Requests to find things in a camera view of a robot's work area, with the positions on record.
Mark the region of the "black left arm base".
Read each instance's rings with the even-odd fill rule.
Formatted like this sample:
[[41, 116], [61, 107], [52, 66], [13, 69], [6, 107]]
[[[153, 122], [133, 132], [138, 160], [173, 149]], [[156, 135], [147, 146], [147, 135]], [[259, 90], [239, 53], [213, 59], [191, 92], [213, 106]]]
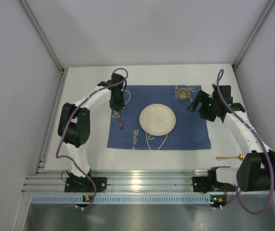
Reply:
[[66, 179], [66, 193], [93, 193], [94, 185], [98, 193], [104, 192], [107, 188], [107, 178], [91, 177], [93, 183], [87, 178], [72, 176]]

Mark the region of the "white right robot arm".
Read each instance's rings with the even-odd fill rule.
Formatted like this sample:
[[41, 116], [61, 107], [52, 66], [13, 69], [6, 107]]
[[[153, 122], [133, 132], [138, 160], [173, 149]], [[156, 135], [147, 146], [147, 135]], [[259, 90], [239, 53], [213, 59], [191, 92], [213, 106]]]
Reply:
[[200, 118], [211, 122], [220, 118], [244, 156], [238, 168], [213, 167], [208, 175], [219, 183], [238, 186], [244, 192], [267, 191], [271, 185], [275, 190], [275, 151], [256, 138], [257, 132], [245, 108], [233, 101], [231, 86], [214, 85], [212, 94], [200, 90], [187, 110], [198, 111]]

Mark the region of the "copper fork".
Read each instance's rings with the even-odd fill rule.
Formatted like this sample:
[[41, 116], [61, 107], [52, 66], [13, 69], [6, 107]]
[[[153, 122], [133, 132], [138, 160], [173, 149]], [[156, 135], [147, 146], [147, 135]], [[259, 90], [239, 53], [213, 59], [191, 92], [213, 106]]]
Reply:
[[121, 110], [119, 110], [118, 114], [119, 114], [119, 128], [120, 128], [120, 131], [121, 131], [122, 128], [123, 128]]

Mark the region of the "blue cloth placemat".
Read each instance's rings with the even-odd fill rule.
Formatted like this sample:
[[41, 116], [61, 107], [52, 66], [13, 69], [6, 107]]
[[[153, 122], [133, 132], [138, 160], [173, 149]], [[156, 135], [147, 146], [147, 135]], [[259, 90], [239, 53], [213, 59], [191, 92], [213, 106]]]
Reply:
[[[190, 99], [177, 98], [180, 88], [189, 88]], [[200, 85], [128, 85], [121, 112], [123, 128], [119, 128], [119, 114], [112, 111], [108, 148], [135, 150], [206, 150], [211, 148], [207, 123], [198, 112], [187, 111], [191, 101], [201, 90]], [[176, 116], [174, 129], [167, 135], [152, 136], [140, 126], [141, 111], [151, 104], [163, 104]]]

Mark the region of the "small glass cup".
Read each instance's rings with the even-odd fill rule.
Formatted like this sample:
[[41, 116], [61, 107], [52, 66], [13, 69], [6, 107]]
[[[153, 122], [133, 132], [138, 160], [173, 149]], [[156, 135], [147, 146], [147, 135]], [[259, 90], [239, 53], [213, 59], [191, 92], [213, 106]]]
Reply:
[[190, 90], [189, 88], [180, 88], [177, 91], [177, 98], [181, 101], [187, 101], [190, 99]]

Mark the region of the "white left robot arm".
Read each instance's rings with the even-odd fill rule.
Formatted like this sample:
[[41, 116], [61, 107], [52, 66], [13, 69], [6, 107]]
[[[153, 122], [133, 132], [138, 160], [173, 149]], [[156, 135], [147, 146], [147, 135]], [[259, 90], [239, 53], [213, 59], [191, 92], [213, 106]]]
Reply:
[[97, 84], [89, 95], [75, 103], [63, 105], [57, 131], [61, 140], [56, 158], [70, 160], [70, 173], [74, 176], [86, 178], [91, 170], [85, 147], [91, 134], [91, 112], [109, 102], [110, 109], [120, 113], [125, 107], [127, 78], [114, 72], [108, 81]]

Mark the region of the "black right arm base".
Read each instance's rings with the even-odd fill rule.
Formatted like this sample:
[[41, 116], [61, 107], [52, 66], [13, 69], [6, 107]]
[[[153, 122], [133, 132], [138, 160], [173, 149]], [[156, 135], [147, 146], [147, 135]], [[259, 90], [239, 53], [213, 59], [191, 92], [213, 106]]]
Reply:
[[220, 183], [209, 177], [192, 177], [193, 190], [196, 193], [234, 192], [236, 187], [228, 183]]

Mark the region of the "cream ceramic plate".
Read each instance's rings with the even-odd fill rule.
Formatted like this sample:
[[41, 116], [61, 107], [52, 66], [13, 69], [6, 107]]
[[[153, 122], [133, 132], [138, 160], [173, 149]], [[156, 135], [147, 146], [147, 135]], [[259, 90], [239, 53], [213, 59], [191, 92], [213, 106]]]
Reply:
[[141, 111], [139, 123], [146, 133], [152, 136], [163, 136], [174, 129], [176, 116], [166, 105], [151, 104]]

